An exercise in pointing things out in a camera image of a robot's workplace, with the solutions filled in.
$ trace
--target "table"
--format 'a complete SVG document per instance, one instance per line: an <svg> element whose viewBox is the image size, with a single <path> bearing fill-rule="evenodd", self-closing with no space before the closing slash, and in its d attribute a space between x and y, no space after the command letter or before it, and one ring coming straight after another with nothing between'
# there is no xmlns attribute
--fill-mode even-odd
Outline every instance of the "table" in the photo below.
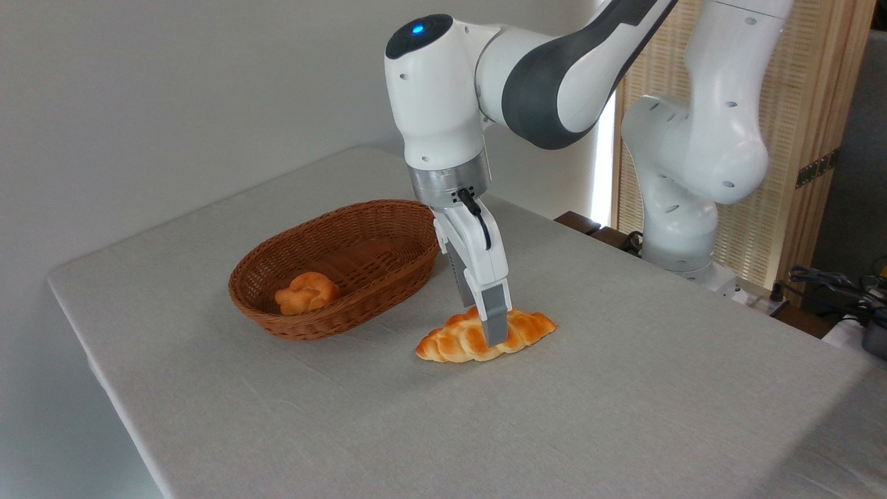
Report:
<svg viewBox="0 0 887 499"><path fill-rule="evenodd" d="M50 274L164 495L887 495L887 373L492 195L515 306L560 326L523 352L415 356L462 310L443 257L314 342L232 305L259 242L381 198L412 198L403 161L350 149Z"/></svg>

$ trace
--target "white wall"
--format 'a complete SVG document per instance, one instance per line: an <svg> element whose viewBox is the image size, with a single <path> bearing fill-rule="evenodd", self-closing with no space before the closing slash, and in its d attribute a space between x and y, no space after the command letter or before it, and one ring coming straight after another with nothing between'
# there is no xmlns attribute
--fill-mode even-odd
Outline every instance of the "white wall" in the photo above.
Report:
<svg viewBox="0 0 887 499"><path fill-rule="evenodd" d="M408 20L555 34L581 4L0 0L0 497L158 496L45 285L54 266L344 148L397 150L382 51ZM585 211L589 143L492 131L493 192Z"/></svg>

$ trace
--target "croissant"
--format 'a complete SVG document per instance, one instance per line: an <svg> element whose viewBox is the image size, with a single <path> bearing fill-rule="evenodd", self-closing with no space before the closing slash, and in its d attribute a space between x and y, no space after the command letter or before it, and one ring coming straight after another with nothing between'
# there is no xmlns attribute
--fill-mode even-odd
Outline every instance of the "croissant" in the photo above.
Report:
<svg viewBox="0 0 887 499"><path fill-rule="evenodd" d="M542 313L512 310L508 313L508 339L492 348L483 337L483 325L477 307L467 313L453 315L442 328L422 338L416 354L435 362L467 362L492 360L503 353L523 350L557 329L557 324Z"/></svg>
<svg viewBox="0 0 887 499"><path fill-rule="evenodd" d="M306 272L274 293L274 301L280 305L280 313L296 315L329 305L340 294L339 287L322 273Z"/></svg>

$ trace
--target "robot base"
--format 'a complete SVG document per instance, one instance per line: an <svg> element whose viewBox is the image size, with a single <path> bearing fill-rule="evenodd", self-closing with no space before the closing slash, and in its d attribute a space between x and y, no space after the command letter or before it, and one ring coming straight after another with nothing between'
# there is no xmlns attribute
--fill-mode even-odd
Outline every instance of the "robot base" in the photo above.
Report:
<svg viewBox="0 0 887 499"><path fill-rule="evenodd" d="M699 270L675 272L675 274L741 304L745 304L749 298L748 293L741 290L736 284L736 274L715 262L711 262Z"/></svg>

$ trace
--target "black cable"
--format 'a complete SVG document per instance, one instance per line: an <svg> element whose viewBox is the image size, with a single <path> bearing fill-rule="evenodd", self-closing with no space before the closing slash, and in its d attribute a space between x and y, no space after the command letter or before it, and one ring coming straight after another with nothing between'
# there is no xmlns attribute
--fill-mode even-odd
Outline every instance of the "black cable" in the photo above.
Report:
<svg viewBox="0 0 887 499"><path fill-rule="evenodd" d="M845 315L852 315L854 317L858 317L858 318L863 319L865 321L871 321L872 319L875 318L875 314L870 312L871 309L868 309L868 308L866 308L866 309L847 308L845 306L835 305L835 304L832 304L832 303L829 303L826 301L822 301L821 299L819 299L809 293L804 293L803 291L801 291L799 289L794 289L785 282L782 282L781 284L784 289L791 291L792 293L795 293L796 295L799 295L800 297L810 299L813 302L815 302L817 305L821 305L826 308L836 310L838 312L844 313Z"/></svg>
<svg viewBox="0 0 887 499"><path fill-rule="evenodd" d="M490 230L487 229L487 223L483 221L483 215L481 210L481 205L477 204L475 201L475 197L473 194L468 192L468 189L461 188L456 192L456 195L459 197L459 200L465 203L465 206L468 208L468 211L477 218L477 221L481 223L481 228L483 229L483 237L486 239L487 243L487 251L493 247L492 239L490 238Z"/></svg>

